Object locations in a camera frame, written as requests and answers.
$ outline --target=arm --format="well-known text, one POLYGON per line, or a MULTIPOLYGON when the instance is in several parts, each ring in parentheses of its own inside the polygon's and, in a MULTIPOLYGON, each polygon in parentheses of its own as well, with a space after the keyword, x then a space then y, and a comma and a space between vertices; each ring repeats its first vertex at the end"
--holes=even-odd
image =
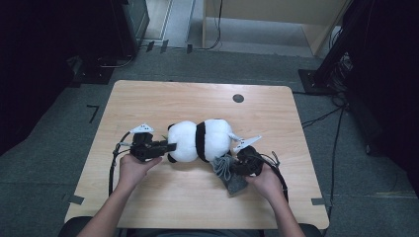
POLYGON ((120 162, 120 180, 117 187, 78 236, 113 236, 130 194, 147 175, 147 171, 161 160, 159 157, 140 163, 135 157, 125 155, 120 162))
POLYGON ((284 197, 280 180, 268 165, 264 164, 259 176, 245 177, 245 179, 271 205, 281 236, 304 236, 284 197))

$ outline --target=black controller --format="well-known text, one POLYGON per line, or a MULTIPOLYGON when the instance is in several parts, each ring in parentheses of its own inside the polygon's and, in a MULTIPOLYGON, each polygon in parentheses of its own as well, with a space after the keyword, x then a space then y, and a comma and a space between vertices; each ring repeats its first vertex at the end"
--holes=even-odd
POLYGON ((167 140, 153 141, 151 133, 136 133, 132 139, 132 146, 129 151, 139 161, 145 162, 148 159, 163 156, 166 152, 176 150, 176 143, 168 144, 167 140))
POLYGON ((247 146, 237 153, 237 161, 233 163, 231 171, 240 176, 258 176, 262 172, 263 160, 253 146, 247 146))

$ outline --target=cable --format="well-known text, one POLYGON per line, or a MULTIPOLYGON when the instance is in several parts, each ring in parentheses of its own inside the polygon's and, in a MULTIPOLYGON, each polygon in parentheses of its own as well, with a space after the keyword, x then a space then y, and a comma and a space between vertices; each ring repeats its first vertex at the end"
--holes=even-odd
POLYGON ((329 65, 327 67, 326 71, 325 71, 325 74, 323 75, 323 77, 321 79, 324 80, 324 81, 330 82, 330 78, 332 77, 332 73, 334 72, 334 69, 340 63, 341 63, 341 61, 337 61, 337 62, 334 62, 331 65, 329 65))
MULTIPOLYGON (((338 143, 338 138, 339 138, 339 133, 340 133, 340 126, 341 126, 341 122, 342 122, 342 116, 343 113, 345 111, 345 107, 341 107, 341 114, 339 116, 339 121, 338 121, 338 127, 336 129, 336 135, 335 135, 335 140, 333 142, 333 152, 332 152, 332 184, 330 187, 330 207, 327 211, 327 216, 329 218, 330 221, 330 217, 332 215, 332 208, 333 208, 333 196, 335 193, 335 161, 336 161, 336 147, 337 147, 337 143, 338 143)), ((327 229, 325 229, 323 236, 326 236, 327 234, 327 229)))
POLYGON ((345 86, 344 81, 351 70, 351 58, 349 57, 348 52, 345 52, 339 62, 333 65, 333 69, 329 75, 330 88, 335 91, 345 92, 347 87, 345 86))
POLYGON ((341 107, 339 107, 338 109, 335 109, 335 110, 333 110, 333 111, 331 111, 331 112, 327 113, 326 115, 323 115, 323 116, 321 116, 321 117, 319 117, 319 118, 316 118, 316 119, 312 119, 312 120, 305 121, 305 122, 303 122, 303 123, 301 124, 301 125, 302 125, 302 128, 306 128, 306 127, 308 127, 308 126, 313 125, 313 124, 314 124, 315 122, 317 122, 317 121, 320 121, 320 120, 326 119, 328 116, 332 115, 333 113, 335 113, 335 112, 339 111, 339 110, 340 110, 340 109, 342 109, 342 108, 345 108, 345 106, 341 106, 341 107))
POLYGON ((121 141, 115 146, 114 152, 112 152, 112 154, 114 154, 114 158, 112 159, 111 168, 109 170, 109 196, 114 191, 114 171, 115 171, 115 167, 117 166, 117 157, 118 157, 118 155, 120 155, 121 153, 124 152, 124 151, 120 152, 121 143, 124 142, 124 140, 126 139, 126 137, 129 136, 129 135, 130 135, 130 132, 127 132, 123 136, 123 138, 121 139, 121 141))
POLYGON ((121 155, 121 154, 123 154, 124 152, 127 152, 127 151, 130 151, 130 149, 127 149, 127 150, 123 150, 121 152, 118 152, 118 154, 121 155))
POLYGON ((220 23, 221 23, 221 12, 222 12, 222 0, 219 3, 218 24, 215 22, 215 27, 218 30, 218 37, 216 38, 215 43, 211 47, 202 48, 204 50, 210 50, 210 49, 215 48, 218 45, 218 43, 221 41, 221 25, 220 25, 220 23))
POLYGON ((121 64, 121 65, 114 65, 114 66, 107 66, 107 65, 99 65, 100 67, 106 67, 106 68, 119 68, 119 67, 125 67, 125 66, 127 66, 131 61, 132 61, 132 59, 133 59, 133 56, 132 55, 129 55, 128 56, 129 57, 129 60, 128 60, 128 62, 126 62, 126 63, 124 63, 124 64, 121 64))

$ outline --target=black band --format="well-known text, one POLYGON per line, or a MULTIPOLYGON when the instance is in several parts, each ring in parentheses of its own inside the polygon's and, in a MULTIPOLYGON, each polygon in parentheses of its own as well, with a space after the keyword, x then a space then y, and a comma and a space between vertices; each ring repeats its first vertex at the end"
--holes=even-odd
POLYGON ((206 159, 206 123, 203 121, 197 125, 197 132, 195 134, 195 146, 197 147, 198 156, 205 162, 206 159))

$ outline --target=gray carpet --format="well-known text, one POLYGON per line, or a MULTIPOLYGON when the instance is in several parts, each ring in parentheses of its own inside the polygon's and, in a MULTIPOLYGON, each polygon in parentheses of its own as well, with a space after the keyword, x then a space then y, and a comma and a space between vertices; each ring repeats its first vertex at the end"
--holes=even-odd
MULTIPOLYGON (((1 157, 0 236, 56 236, 117 80, 283 85, 302 91, 298 69, 320 59, 168 48, 142 49, 115 70, 109 85, 67 88, 32 134, 1 157), (90 123, 94 109, 98 114, 90 123)), ((301 121, 336 107, 329 97, 294 95, 301 121)), ((304 129, 320 189, 330 199, 331 160, 339 113, 304 129)), ((419 201, 405 173, 386 157, 370 157, 350 111, 342 117, 335 193, 327 236, 417 236, 419 201)), ((267 231, 275 236, 276 231, 267 231)))

